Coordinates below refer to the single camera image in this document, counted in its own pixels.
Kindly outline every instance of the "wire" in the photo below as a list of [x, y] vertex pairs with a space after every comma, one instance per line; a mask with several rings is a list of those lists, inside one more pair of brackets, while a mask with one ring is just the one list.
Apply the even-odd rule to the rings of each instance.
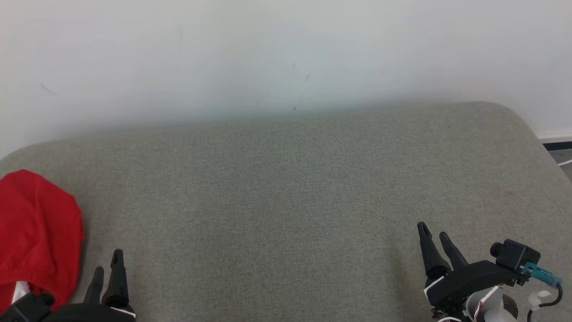
[[439, 320], [439, 321], [437, 321], [437, 322], [445, 322], [445, 321], [457, 321], [457, 322], [463, 322], [463, 321], [461, 321], [461, 320], [457, 319], [456, 317], [451, 317], [451, 316], [448, 316], [448, 317], [444, 317], [444, 318], [440, 319], [440, 320]]
[[[558, 304], [562, 300], [562, 295], [564, 293], [564, 291], [562, 290], [562, 285], [560, 285], [560, 283], [556, 283], [556, 287], [558, 288], [558, 297], [556, 298], [556, 300], [549, 303], [538, 304], [539, 308], [552, 307]], [[532, 315], [533, 315], [533, 310], [530, 310], [528, 316], [526, 317], [527, 322], [531, 322]]]
[[568, 161], [560, 162], [560, 163], [558, 163], [558, 166], [559, 166], [559, 167], [562, 167], [562, 166], [564, 166], [564, 165], [566, 165], [566, 164], [568, 164], [568, 163], [572, 163], [572, 159], [570, 159], [570, 160], [568, 160]]

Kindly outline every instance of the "gray floor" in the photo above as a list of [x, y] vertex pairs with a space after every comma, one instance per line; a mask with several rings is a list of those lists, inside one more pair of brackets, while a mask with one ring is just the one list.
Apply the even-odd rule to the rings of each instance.
[[[572, 159], [572, 149], [569, 150], [557, 150], [550, 151], [550, 155], [554, 158], [557, 163], [568, 161]], [[572, 180], [572, 163], [560, 167], [562, 171]]]

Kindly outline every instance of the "red cloth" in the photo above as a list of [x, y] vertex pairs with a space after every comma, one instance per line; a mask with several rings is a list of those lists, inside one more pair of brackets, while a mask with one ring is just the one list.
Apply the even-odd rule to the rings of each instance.
[[0, 179], [0, 312], [12, 301], [16, 281], [67, 302], [76, 287], [81, 211], [73, 196], [28, 170]]

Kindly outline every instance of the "white cable clip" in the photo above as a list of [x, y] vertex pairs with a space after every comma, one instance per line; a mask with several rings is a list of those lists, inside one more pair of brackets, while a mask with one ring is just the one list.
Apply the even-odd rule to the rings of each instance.
[[539, 305], [542, 304], [542, 301], [540, 300], [541, 297], [547, 297], [550, 295], [550, 292], [548, 292], [547, 290], [542, 290], [538, 293], [532, 293], [529, 296], [529, 303], [530, 303], [530, 310], [531, 311], [536, 311], [537, 309], [539, 309]]

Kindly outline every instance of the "white wall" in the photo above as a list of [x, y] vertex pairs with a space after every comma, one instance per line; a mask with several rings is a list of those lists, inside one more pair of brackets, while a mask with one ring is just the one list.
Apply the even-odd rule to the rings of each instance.
[[571, 85], [569, 0], [0, 0], [0, 158], [401, 99], [490, 100], [565, 136]]

